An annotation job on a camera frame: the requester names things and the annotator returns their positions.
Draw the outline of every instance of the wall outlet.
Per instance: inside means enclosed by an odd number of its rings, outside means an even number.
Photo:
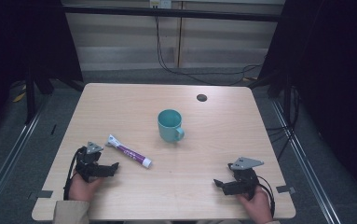
[[[160,8],[172,9],[172,0],[160,0]]]
[[[149,6],[151,8],[160,8],[160,0],[149,0]]]

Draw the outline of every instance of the wooden table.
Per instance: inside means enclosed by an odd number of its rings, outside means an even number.
[[[199,101],[199,94],[207,101]],[[158,133],[158,113],[167,108],[183,117],[185,138],[175,144],[164,142]],[[265,163],[254,170],[273,188],[275,218],[295,215],[290,194],[275,189],[285,182],[250,89],[88,84],[43,187],[53,194],[37,200],[35,220],[53,219],[76,150],[88,141],[104,146],[109,134],[153,164],[146,169],[115,148],[104,147],[99,164],[120,165],[97,191],[91,219],[247,219],[236,198],[225,196],[213,183],[234,181],[227,164],[238,157]]]

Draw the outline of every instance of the sleeve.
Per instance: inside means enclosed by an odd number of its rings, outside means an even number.
[[[80,201],[57,201],[53,223],[54,224],[88,224],[88,202]]]

